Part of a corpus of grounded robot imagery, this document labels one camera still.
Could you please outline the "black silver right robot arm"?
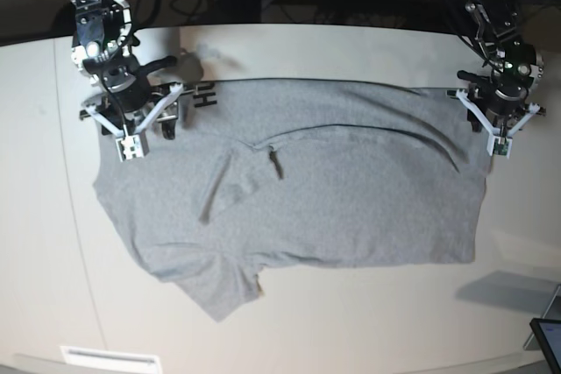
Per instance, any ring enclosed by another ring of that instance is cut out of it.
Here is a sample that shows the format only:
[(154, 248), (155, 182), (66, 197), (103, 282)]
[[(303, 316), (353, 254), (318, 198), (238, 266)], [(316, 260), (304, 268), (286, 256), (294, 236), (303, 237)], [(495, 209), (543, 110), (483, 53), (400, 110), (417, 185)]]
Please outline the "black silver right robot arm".
[(70, 0), (75, 8), (71, 59), (90, 84), (101, 91), (82, 103), (80, 118), (93, 118), (104, 135), (130, 138), (160, 125), (167, 140), (175, 138), (176, 105), (182, 89), (153, 85), (150, 74), (175, 67), (174, 55), (138, 61), (139, 24), (127, 0)]

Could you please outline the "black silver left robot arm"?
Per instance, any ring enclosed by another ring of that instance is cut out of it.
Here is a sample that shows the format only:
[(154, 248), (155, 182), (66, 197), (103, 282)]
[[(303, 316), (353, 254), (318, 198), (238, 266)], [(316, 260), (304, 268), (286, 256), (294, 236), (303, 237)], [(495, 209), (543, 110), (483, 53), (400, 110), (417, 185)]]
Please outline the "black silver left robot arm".
[(454, 31), (489, 67), (488, 75), (457, 72), (468, 84), (467, 100), (475, 107), (467, 112), (468, 121), (476, 132), (488, 121), (505, 137), (530, 116), (529, 97), (543, 76), (542, 56), (522, 38), (515, 0), (451, 1)]

